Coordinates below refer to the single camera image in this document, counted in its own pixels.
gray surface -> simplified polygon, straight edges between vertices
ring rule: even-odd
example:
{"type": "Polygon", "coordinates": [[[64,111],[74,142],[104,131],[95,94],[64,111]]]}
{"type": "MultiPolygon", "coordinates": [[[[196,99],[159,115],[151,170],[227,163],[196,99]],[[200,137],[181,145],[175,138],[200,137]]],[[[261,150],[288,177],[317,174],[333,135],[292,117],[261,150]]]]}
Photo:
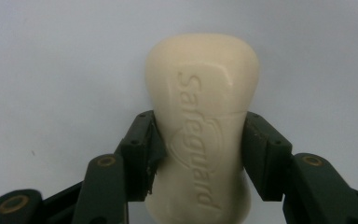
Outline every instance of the gray surface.
{"type": "MultiPolygon", "coordinates": [[[[358,189],[358,1],[0,1],[0,195],[80,181],[151,109],[147,52],[195,32],[247,40],[250,110],[358,189]]],[[[246,223],[284,223],[281,206],[253,191],[246,223]]],[[[136,203],[131,220],[153,223],[136,203]]]]}

